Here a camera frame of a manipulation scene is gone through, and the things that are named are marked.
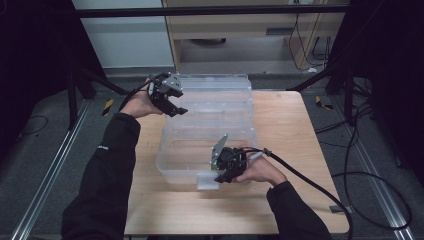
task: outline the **black jacket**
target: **black jacket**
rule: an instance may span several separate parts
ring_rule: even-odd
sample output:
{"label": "black jacket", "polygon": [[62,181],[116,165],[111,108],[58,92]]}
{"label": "black jacket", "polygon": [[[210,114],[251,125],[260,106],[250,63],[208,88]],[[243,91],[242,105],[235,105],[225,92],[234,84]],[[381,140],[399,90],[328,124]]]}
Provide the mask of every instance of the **black jacket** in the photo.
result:
{"label": "black jacket", "polygon": [[[140,125],[133,117],[113,116],[86,166],[78,196],[63,212],[63,239],[124,238],[139,134]],[[270,189],[267,199],[280,239],[331,239],[325,224],[290,182]]]}

